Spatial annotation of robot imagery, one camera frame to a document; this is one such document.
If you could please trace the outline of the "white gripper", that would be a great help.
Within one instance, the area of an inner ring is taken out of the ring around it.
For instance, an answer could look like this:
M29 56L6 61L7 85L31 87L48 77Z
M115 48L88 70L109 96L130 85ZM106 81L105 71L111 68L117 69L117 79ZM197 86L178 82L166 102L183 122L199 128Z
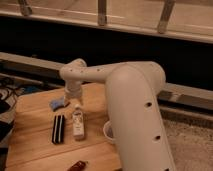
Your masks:
M83 105L82 96L82 82L81 81L66 81L65 82L65 96L63 97L63 105L70 104L71 98L77 98L80 105Z

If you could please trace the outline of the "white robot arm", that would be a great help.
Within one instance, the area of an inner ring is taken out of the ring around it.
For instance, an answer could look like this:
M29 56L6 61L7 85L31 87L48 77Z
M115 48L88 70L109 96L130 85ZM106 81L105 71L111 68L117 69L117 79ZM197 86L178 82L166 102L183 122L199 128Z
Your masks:
M105 85L108 115L123 171L176 171L157 95L166 83L152 61L88 67L76 59L60 69L65 101L82 97L81 83Z

